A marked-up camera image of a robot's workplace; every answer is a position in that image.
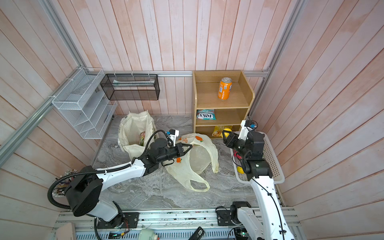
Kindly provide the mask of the cream canvas tote bag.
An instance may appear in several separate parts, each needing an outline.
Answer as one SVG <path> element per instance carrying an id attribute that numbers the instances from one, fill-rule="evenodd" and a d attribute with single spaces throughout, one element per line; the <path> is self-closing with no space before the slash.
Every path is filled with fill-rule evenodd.
<path id="1" fill-rule="evenodd" d="M 151 135 L 156 131 L 154 119 L 148 111 L 129 113 L 119 125 L 118 145 L 123 152 L 129 154 L 130 159 L 139 157 Z M 146 132 L 144 146 L 139 145 L 140 133 Z"/>

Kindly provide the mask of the wooden three-tier shelf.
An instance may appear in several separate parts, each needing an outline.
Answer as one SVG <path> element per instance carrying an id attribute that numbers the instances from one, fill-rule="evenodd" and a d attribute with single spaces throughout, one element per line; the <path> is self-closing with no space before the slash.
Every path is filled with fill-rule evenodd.
<path id="1" fill-rule="evenodd" d="M 232 89 L 227 100 L 220 100 L 220 80 L 225 77 L 233 81 Z M 212 133 L 216 126 L 232 126 L 233 131 L 239 131 L 241 122 L 246 119 L 255 99 L 255 92 L 244 72 L 194 71 L 193 84 L 193 132 L 214 138 Z M 197 119 L 198 110 L 214 110 L 216 119 Z"/>

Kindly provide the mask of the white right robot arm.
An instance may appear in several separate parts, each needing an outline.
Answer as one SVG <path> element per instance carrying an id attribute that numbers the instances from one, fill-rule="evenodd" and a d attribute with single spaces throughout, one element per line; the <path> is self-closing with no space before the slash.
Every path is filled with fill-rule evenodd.
<path id="1" fill-rule="evenodd" d="M 265 135 L 248 129 L 245 134 L 223 130 L 222 135 L 224 144 L 240 156 L 241 167 L 256 194 L 262 216 L 259 220 L 246 202 L 233 202 L 233 223 L 242 225 L 251 240 L 293 240 L 295 236 L 278 201 L 272 170 L 263 160 Z"/>

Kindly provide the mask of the red cola can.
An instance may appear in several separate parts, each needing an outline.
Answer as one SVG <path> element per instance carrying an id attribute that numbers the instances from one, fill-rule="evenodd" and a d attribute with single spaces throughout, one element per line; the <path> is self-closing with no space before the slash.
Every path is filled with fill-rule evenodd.
<path id="1" fill-rule="evenodd" d="M 140 133 L 140 139 L 139 139 L 139 145 L 140 146 L 144 146 L 145 136 L 146 136 L 146 132 Z"/>

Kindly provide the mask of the yellow chips bag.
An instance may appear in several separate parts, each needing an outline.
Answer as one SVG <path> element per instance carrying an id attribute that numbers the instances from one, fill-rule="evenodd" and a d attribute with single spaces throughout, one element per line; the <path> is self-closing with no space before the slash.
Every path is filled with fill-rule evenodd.
<path id="1" fill-rule="evenodd" d="M 215 126 L 212 136 L 215 138 L 223 137 L 223 130 L 232 131 L 233 126 Z"/>

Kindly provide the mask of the orange soda can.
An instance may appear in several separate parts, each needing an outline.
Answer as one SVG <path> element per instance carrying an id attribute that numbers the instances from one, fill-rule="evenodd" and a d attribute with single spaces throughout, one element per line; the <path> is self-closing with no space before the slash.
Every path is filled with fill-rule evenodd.
<path id="1" fill-rule="evenodd" d="M 218 98 L 220 100 L 227 100 L 229 98 L 232 84 L 231 78 L 225 77 L 221 79 L 218 92 Z"/>

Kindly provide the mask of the Fox's candy bag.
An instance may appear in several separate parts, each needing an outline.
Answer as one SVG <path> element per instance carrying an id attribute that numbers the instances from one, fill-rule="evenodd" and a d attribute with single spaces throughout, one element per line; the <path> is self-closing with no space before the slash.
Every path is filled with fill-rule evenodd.
<path id="1" fill-rule="evenodd" d="M 215 110 L 197 110 L 197 119 L 216 120 Z"/>

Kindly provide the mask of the white round object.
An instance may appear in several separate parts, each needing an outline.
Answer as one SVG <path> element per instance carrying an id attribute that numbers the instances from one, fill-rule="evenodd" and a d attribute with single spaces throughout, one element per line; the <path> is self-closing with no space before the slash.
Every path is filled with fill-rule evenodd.
<path id="1" fill-rule="evenodd" d="M 159 236 L 152 229 L 142 229 L 139 233 L 138 240 L 159 240 Z"/>

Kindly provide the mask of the yellow toy mango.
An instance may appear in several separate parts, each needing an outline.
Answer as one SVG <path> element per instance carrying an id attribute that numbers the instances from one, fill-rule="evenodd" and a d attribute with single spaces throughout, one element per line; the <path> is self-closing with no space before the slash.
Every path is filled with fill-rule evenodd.
<path id="1" fill-rule="evenodd" d="M 237 166 L 237 171 L 238 171 L 238 173 L 240 173 L 240 174 L 244 174 L 244 173 L 245 173 L 244 170 L 243 170 L 243 168 L 242 168 L 242 167 L 239 167 L 239 166 Z"/>

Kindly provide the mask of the white plastic basket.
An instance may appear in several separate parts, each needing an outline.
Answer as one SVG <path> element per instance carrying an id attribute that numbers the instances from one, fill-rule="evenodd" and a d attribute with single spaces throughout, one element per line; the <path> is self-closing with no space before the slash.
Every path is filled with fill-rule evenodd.
<path id="1" fill-rule="evenodd" d="M 268 162 L 268 164 L 271 168 L 274 183 L 275 184 L 282 184 L 285 181 L 285 176 L 284 176 L 284 173 L 282 171 L 281 165 L 278 161 L 278 158 L 274 152 L 272 144 L 271 144 L 268 136 L 265 133 L 263 133 L 263 132 L 260 132 L 260 133 L 265 135 L 264 136 L 265 144 L 264 144 L 264 150 L 263 150 L 263 160 Z M 238 165 L 240 166 L 241 163 L 240 163 L 240 160 L 237 157 L 235 157 L 235 155 L 234 155 L 235 151 L 234 150 L 231 150 L 231 151 L 232 151 L 231 157 L 234 160 L 233 165 L 234 165 L 234 170 L 235 170 L 237 180 L 241 184 L 250 185 L 251 182 L 248 180 L 247 175 L 241 174 L 238 172 L 237 167 L 238 167 Z"/>

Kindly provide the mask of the red pen cup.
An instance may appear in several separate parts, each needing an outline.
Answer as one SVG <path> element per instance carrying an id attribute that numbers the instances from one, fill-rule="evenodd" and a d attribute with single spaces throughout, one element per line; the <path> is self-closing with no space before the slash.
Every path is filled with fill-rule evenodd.
<path id="1" fill-rule="evenodd" d="M 64 173 L 64 176 L 68 176 L 68 175 L 71 175 L 71 174 L 75 174 L 75 173 L 78 173 L 78 170 L 67 170 L 65 173 Z M 74 179 L 74 177 L 71 177 L 71 178 L 68 178 L 68 179 L 65 179 L 65 180 L 62 180 L 60 183 L 58 183 L 52 190 L 52 197 L 53 198 L 62 198 L 65 196 L 64 194 L 64 191 L 65 189 L 69 186 L 69 184 L 71 183 L 71 181 Z"/>

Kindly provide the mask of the orange-print plastic grocery bag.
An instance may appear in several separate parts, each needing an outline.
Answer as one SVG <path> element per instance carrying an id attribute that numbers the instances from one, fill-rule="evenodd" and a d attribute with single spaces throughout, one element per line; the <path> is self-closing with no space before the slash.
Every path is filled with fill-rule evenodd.
<path id="1" fill-rule="evenodd" d="M 172 165 L 166 166 L 167 172 L 183 187 L 194 192 L 204 193 L 210 189 L 209 183 L 202 174 L 208 166 L 214 174 L 219 171 L 218 150 L 207 135 L 192 133 L 181 136 L 177 143 L 192 145 L 192 149 L 184 156 L 176 159 Z"/>

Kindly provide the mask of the yellow lemon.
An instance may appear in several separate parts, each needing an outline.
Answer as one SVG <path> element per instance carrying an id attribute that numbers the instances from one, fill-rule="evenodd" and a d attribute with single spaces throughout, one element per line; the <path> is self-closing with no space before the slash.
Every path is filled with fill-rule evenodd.
<path id="1" fill-rule="evenodd" d="M 225 128 L 222 130 L 222 137 L 227 138 L 231 134 L 232 130 L 229 128 Z"/>

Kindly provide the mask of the black handheld device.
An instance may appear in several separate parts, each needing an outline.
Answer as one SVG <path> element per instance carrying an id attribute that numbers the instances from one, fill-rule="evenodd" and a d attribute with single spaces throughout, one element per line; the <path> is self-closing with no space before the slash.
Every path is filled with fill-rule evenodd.
<path id="1" fill-rule="evenodd" d="M 205 234 L 205 230 L 202 227 L 198 227 L 195 232 L 189 237 L 189 240 L 201 240 Z"/>

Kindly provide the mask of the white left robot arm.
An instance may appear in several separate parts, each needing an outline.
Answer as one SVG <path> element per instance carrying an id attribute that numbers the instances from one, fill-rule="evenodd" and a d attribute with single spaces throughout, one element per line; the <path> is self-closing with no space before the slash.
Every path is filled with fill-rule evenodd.
<path id="1" fill-rule="evenodd" d="M 156 139 L 140 157 L 127 164 L 98 170 L 88 166 L 79 173 L 57 179 L 48 190 L 48 200 L 58 208 L 71 210 L 76 217 L 89 215 L 107 222 L 111 221 L 119 214 L 119 208 L 116 204 L 102 201 L 100 199 L 102 191 L 129 179 L 149 175 L 159 166 L 164 167 L 163 162 L 181 158 L 192 148 L 192 145 L 185 143 L 176 143 L 170 147 L 166 139 Z M 72 181 L 64 190 L 69 204 L 63 205 L 54 199 L 53 190 L 66 179 Z"/>

